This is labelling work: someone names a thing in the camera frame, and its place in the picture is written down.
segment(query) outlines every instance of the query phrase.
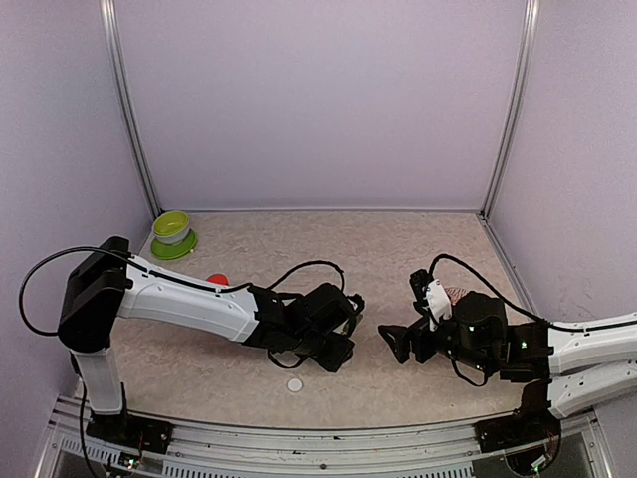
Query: white wall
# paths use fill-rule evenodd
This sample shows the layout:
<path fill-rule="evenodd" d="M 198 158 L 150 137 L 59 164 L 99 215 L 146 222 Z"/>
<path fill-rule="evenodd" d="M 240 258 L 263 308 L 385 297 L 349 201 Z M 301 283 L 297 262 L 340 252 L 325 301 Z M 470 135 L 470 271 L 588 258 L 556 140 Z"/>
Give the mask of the white wall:
<path fill-rule="evenodd" d="M 637 311 L 637 3 L 542 0 L 493 223 L 539 311 Z M 635 476 L 637 397 L 597 407 L 617 476 Z"/>
<path fill-rule="evenodd" d="M 524 0 L 126 0 L 165 208 L 478 210 Z"/>
<path fill-rule="evenodd" d="M 20 322 L 22 277 L 45 255 L 111 234 L 139 246 L 149 214 L 99 2 L 2 2 L 0 65 L 0 474 L 26 477 L 55 399 L 74 376 L 65 348 Z M 40 328 L 56 329 L 66 277 L 80 259 L 46 269 L 28 291 Z"/>

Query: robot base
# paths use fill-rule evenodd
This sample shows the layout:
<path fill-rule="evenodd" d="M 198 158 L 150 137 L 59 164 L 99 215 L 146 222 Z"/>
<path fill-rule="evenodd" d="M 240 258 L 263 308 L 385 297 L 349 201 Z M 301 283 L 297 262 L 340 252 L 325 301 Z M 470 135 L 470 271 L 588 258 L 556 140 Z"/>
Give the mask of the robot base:
<path fill-rule="evenodd" d="M 91 412 L 87 435 L 107 443 L 152 453 L 166 454 L 172 438 L 173 425 L 167 421 L 131 415 L 123 395 L 123 409 L 117 415 L 99 415 Z"/>
<path fill-rule="evenodd" d="M 480 451 L 490 453 L 559 436 L 561 424 L 548 411 L 548 384 L 549 380 L 538 380 L 525 386 L 522 406 L 513 414 L 476 423 Z"/>

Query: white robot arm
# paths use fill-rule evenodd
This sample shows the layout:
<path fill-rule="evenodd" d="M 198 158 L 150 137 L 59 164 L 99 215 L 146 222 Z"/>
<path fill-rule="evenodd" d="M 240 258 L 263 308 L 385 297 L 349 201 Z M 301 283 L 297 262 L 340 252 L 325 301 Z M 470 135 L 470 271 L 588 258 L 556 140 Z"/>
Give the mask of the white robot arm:
<path fill-rule="evenodd" d="M 111 237 L 67 283 L 57 335 L 69 348 L 87 388 L 92 421 L 87 434 L 124 446 L 139 436 L 169 436 L 167 422 L 126 410 L 110 331 L 116 317 L 151 319 L 216 334 L 272 354 L 292 352 L 336 372 L 353 355 L 349 338 L 364 302 L 337 286 L 321 284 L 306 295 L 276 293 L 251 283 L 211 284 L 167 271 L 128 252 Z M 145 449 L 165 453 L 167 439 L 148 438 Z"/>
<path fill-rule="evenodd" d="M 439 257 L 475 273 L 456 258 Z M 513 326 L 505 312 L 511 303 L 502 295 L 468 292 L 453 303 L 425 270 L 412 274 L 410 284 L 422 318 L 409 327 L 378 328 L 400 363 L 412 353 L 420 363 L 439 353 L 473 386 L 486 384 L 495 373 L 528 383 L 513 415 L 476 424 L 483 452 L 557 435 L 560 419 L 637 389 L 637 313 L 575 324 L 550 323 L 527 313 L 534 322 Z M 482 383 L 463 375 L 458 363 L 479 370 Z"/>

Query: white cylinder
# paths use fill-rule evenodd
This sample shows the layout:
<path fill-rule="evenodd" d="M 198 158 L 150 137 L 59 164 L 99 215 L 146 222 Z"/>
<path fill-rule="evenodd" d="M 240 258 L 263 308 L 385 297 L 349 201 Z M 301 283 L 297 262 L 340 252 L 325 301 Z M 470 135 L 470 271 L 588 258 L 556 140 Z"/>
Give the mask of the white cylinder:
<path fill-rule="evenodd" d="M 121 383 L 112 348 L 84 354 L 71 351 L 78 362 L 91 410 L 99 415 L 117 415 L 123 408 Z"/>

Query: metal frame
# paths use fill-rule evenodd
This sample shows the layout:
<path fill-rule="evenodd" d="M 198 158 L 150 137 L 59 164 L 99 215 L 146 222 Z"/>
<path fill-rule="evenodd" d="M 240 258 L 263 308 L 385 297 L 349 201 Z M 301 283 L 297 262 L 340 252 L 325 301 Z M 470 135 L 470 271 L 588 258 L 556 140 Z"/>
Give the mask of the metal frame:
<path fill-rule="evenodd" d="M 514 88 L 509 103 L 509 111 L 507 112 L 507 120 L 505 122 L 505 130 L 500 141 L 498 150 L 498 159 L 494 168 L 487 196 L 482 206 L 482 215 L 489 220 L 498 199 L 498 193 L 509 162 L 511 146 L 516 134 L 516 126 L 522 108 L 522 102 L 525 95 L 525 86 L 531 66 L 531 54 L 533 43 L 535 40 L 535 30 L 537 28 L 537 17 L 539 15 L 539 0 L 527 0 L 527 9 L 525 12 L 525 23 L 523 26 L 522 39 L 520 42 L 520 52 L 518 55 L 518 65 L 516 66 L 516 76 L 514 78 Z"/>
<path fill-rule="evenodd" d="M 525 309 L 533 312 L 534 314 L 537 314 L 537 307 L 535 306 L 535 303 L 531 298 L 531 294 L 529 294 L 529 291 L 523 284 L 522 279 L 520 278 L 520 275 L 518 274 L 518 271 L 516 269 L 516 265 L 512 262 L 510 257 L 505 252 L 505 249 L 503 248 L 502 242 L 496 234 L 496 231 L 491 226 L 491 223 L 484 216 L 478 214 L 477 217 L 482 224 L 482 227 L 484 228 L 485 234 L 487 234 L 491 245 L 496 251 L 496 255 L 498 256 L 498 259 L 500 259 L 500 263 L 505 269 L 505 272 L 507 273 L 507 276 L 511 281 L 511 285 L 514 288 L 514 291 L 516 291 L 516 295 L 521 302 L 521 305 Z"/>
<path fill-rule="evenodd" d="M 100 0 L 100 7 L 106 33 L 106 43 L 108 45 L 108 52 L 110 53 L 112 72 L 114 74 L 117 94 L 119 96 L 119 105 L 121 106 L 124 124 L 130 140 L 130 147 L 132 149 L 132 156 L 135 161 L 139 180 L 141 181 L 146 203 L 150 210 L 150 214 L 154 219 L 161 214 L 162 209 L 159 205 L 159 199 L 157 198 L 157 193 L 152 182 L 150 169 L 148 168 L 146 156 L 141 146 L 137 121 L 135 120 L 132 102 L 130 100 L 128 84 L 126 82 L 126 71 L 123 63 L 123 54 L 121 52 L 121 43 L 119 41 L 119 31 L 117 29 L 114 0 Z"/>
<path fill-rule="evenodd" d="M 61 453 L 82 454 L 79 414 L 78 399 L 58 399 L 35 478 L 52 476 Z M 175 429 L 168 454 L 144 453 L 136 474 L 189 478 L 346 478 L 363 474 L 370 478 L 464 478 L 473 476 L 474 461 L 504 456 L 504 451 L 481 454 L 473 428 L 477 419 L 357 430 L 290 430 L 170 418 Z M 607 445 L 593 413 L 563 420 L 562 430 L 563 436 L 581 433 L 595 477 L 612 477 Z M 91 459 L 102 464 L 109 458 L 113 462 L 122 451 L 134 452 L 89 437 L 86 441 Z"/>
<path fill-rule="evenodd" d="M 445 208 L 422 208 L 422 207 L 350 207 L 350 206 L 333 206 L 333 207 L 220 207 L 217 209 L 188 209 L 183 211 L 193 214 L 210 213 L 210 212 L 294 212 L 294 211 L 310 211 L 310 212 L 428 212 L 440 214 L 480 214 L 478 209 L 445 209 Z"/>

